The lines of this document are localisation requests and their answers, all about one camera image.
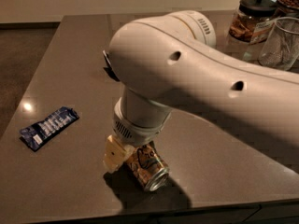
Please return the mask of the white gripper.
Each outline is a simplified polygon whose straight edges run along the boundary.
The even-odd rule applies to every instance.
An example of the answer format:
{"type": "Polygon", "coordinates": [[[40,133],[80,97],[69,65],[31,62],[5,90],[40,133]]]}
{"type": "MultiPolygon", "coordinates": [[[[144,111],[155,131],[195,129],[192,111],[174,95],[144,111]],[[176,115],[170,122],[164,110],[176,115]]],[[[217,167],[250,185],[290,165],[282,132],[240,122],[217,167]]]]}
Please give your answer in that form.
{"type": "Polygon", "coordinates": [[[106,140],[103,164],[109,173],[118,171],[134,153],[135,147],[151,142],[163,129],[171,109],[147,101],[120,98],[114,107],[113,130],[106,140]]]}

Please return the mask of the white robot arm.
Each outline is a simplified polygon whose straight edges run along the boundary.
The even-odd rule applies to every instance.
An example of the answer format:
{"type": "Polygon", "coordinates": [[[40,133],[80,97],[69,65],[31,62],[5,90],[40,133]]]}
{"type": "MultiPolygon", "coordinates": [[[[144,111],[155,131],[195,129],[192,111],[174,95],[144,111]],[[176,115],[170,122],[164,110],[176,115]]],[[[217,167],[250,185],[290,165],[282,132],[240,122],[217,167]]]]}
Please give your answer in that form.
{"type": "Polygon", "coordinates": [[[115,134],[127,144],[146,144],[178,109],[297,170],[298,76],[240,61],[215,44],[211,22],[197,11],[123,25],[103,53],[108,75],[124,86],[114,108],[115,134]]]}

